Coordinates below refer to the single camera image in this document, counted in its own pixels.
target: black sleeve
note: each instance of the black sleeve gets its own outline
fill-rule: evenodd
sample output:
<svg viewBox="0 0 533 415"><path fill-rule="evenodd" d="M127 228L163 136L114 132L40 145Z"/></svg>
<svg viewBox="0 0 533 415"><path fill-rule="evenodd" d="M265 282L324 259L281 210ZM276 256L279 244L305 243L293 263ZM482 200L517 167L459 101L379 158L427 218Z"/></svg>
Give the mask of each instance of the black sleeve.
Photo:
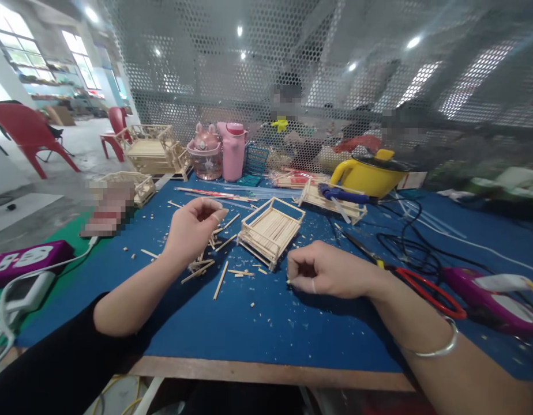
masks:
<svg viewBox="0 0 533 415"><path fill-rule="evenodd" d="M0 373L0 414L84 413L118 372L136 340L95 329L93 309L105 295Z"/></svg>

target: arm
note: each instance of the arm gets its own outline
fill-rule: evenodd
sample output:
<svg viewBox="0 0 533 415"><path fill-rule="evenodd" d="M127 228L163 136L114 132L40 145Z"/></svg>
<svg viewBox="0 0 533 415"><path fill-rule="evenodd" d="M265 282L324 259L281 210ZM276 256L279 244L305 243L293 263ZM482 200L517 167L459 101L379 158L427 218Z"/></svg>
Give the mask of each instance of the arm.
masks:
<svg viewBox="0 0 533 415"><path fill-rule="evenodd" d="M56 329L0 373L0 413L82 414L126 358L168 287L207 246L227 209L195 199L177 210L160 258Z"/></svg>
<svg viewBox="0 0 533 415"><path fill-rule="evenodd" d="M322 242L288 256L288 278L309 293L371 299L395 341L419 353L440 350L452 329L432 306L399 279ZM442 415L532 414L533 393L462 334L447 356L404 352L424 393Z"/></svg>

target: miniature wooden bed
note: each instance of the miniature wooden bed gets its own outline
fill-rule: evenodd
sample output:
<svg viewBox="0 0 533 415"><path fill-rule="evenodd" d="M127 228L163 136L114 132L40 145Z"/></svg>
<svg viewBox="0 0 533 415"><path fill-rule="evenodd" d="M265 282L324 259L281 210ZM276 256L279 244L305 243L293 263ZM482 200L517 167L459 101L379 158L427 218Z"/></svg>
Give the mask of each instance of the miniature wooden bed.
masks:
<svg viewBox="0 0 533 415"><path fill-rule="evenodd" d="M322 194L318 191L318 184L322 182L316 182L315 184L311 184L311 179L307 181L307 184L303 188L303 191L301 192L301 197L299 198L298 206L301 207L301 204L303 202L310 203L315 206L319 206L324 209L331 210L336 213L340 213L340 211L337 209L336 204L328 199L326 199ZM329 184L326 183L331 187L338 187L340 189L346 190L351 193L357 193L356 190L338 186L336 184ZM346 215L349 216L349 219L351 220L351 224L355 225L358 221L363 219L363 217L366 215L366 205L358 205L357 203L351 203L351 202L344 202L344 201L338 201L338 203L341 205L341 208L346 213Z"/></svg>
<svg viewBox="0 0 533 415"><path fill-rule="evenodd" d="M100 182L129 182L134 183L134 205L141 209L156 192L153 178L136 172L109 173L99 179Z"/></svg>
<svg viewBox="0 0 533 415"><path fill-rule="evenodd" d="M297 211L299 218L293 218L277 210L273 206L275 201ZM304 217L304 210L278 198L272 198L242 220L242 230L238 233L238 245L243 246L261 262L268 265L268 269L273 272L282 252L297 234Z"/></svg>
<svg viewBox="0 0 533 415"><path fill-rule="evenodd" d="M132 139L125 139L128 132ZM139 173L174 173L173 179L187 182L192 170L190 154L174 138L171 125L133 125L115 136L126 158Z"/></svg>

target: pink thermos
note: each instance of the pink thermos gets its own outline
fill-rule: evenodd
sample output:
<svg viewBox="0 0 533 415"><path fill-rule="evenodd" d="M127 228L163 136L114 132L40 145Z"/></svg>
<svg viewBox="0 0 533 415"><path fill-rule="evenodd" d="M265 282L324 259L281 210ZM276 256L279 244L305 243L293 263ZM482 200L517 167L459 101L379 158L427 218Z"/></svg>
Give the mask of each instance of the pink thermos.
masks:
<svg viewBox="0 0 533 415"><path fill-rule="evenodd" d="M245 142L248 131L237 123L217 123L222 136L222 176L227 182L236 182L243 174Z"/></svg>

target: silver bracelet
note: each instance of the silver bracelet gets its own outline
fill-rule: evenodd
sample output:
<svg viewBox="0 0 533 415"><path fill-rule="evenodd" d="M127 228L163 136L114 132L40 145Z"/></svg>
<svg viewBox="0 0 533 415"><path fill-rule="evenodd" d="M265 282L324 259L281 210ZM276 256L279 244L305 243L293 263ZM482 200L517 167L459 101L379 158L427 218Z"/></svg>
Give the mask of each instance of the silver bracelet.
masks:
<svg viewBox="0 0 533 415"><path fill-rule="evenodd" d="M442 316L442 317L446 319L448 323L451 325L451 327L453 328L453 337L451 338L451 341L449 342L449 344L447 344L446 347L440 350L436 350L435 352L431 352L431 353L418 353L413 350L404 348L403 346L398 344L401 351L412 353L418 357L440 357L440 356L446 356L450 354L451 350L453 350L455 346L457 345L457 339L459 338L459 329L457 328L457 325L455 324L455 321L452 318L447 317L447 316Z"/></svg>

